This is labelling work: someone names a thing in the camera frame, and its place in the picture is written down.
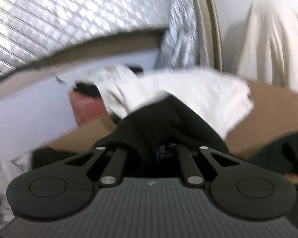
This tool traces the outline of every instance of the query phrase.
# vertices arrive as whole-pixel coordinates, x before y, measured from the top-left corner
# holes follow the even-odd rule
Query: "silver screw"
[[[116,178],[113,176],[104,176],[100,179],[103,184],[113,184],[116,182]]]
[[[203,178],[200,176],[190,176],[188,178],[188,182],[190,184],[201,184],[203,182]]]

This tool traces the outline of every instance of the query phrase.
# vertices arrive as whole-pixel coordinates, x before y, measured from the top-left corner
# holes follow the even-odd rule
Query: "ribbed gray surface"
[[[125,178],[119,187],[102,189],[88,208],[52,223],[15,219],[4,238],[207,237],[297,238],[284,217],[262,223],[238,220],[215,208],[200,189],[178,179]]]

